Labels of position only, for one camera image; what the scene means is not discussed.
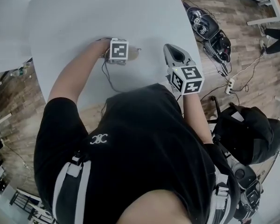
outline plastic bottle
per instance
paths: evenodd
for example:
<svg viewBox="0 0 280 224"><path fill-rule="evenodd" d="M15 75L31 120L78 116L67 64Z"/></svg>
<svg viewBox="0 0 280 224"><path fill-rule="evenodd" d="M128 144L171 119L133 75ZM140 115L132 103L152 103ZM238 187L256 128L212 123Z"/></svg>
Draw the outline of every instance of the plastic bottle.
<svg viewBox="0 0 280 224"><path fill-rule="evenodd" d="M20 68L15 70L13 73L10 74L11 77L20 77L27 73L27 69Z"/></svg>

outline white logo on shirt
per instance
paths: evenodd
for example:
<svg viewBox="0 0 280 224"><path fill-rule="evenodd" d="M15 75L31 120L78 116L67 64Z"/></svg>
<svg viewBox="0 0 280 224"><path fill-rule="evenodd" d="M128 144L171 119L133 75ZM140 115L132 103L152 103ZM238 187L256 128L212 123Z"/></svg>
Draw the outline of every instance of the white logo on shirt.
<svg viewBox="0 0 280 224"><path fill-rule="evenodd" d="M95 139L93 142L90 142L90 144L99 144L99 143L106 143L107 140L102 141L102 138L104 136L108 136L106 133L105 134L99 134L99 135L95 135L92 137L92 139Z"/></svg>

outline neck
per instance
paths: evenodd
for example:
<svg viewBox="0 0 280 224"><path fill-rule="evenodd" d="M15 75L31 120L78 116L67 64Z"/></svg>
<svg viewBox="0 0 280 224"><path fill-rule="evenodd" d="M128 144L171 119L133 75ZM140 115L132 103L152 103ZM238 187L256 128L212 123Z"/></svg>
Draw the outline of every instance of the neck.
<svg viewBox="0 0 280 224"><path fill-rule="evenodd" d="M172 192L155 190L134 201L117 224L191 224L180 199Z"/></svg>

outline backpack strap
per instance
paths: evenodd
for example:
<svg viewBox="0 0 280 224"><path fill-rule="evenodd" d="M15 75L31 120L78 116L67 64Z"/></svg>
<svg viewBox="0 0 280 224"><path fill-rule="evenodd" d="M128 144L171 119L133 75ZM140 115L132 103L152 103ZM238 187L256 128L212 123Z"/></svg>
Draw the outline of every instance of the backpack strap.
<svg viewBox="0 0 280 224"><path fill-rule="evenodd" d="M63 168L61 169L55 183L54 188L54 195L53 195L53 204L52 204L52 210L53 210L53 216L56 220L58 220L57 213L56 213L56 207L59 206L60 202L58 202L59 195L66 195L66 193L62 193L62 185L64 183L64 180L66 180L66 176L70 175L77 179L77 184L79 186L78 192L77 192L77 198L73 198L75 200L71 200L71 202L76 203L76 210L73 213L68 213L74 221L74 224L83 224L84 221L84 209L85 209L85 198L86 198L86 191L87 191L87 185L88 180L90 176L90 170L91 170L91 161L83 162L83 158L79 155L75 155L72 158L71 162L67 162Z"/></svg>
<svg viewBox="0 0 280 224"><path fill-rule="evenodd" d="M210 200L210 214L207 224L224 224L231 205L231 197L229 195L229 188L227 187L228 176L221 174L216 166L215 169L216 187L213 190Z"/></svg>

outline power strip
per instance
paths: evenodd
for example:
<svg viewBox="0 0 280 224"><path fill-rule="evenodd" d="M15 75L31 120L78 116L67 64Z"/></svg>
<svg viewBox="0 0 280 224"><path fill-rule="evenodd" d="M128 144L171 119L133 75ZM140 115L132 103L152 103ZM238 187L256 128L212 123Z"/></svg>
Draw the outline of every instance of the power strip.
<svg viewBox="0 0 280 224"><path fill-rule="evenodd" d="M226 90L225 90L225 93L227 95L231 95L233 85L234 85L234 79L230 78L227 83Z"/></svg>

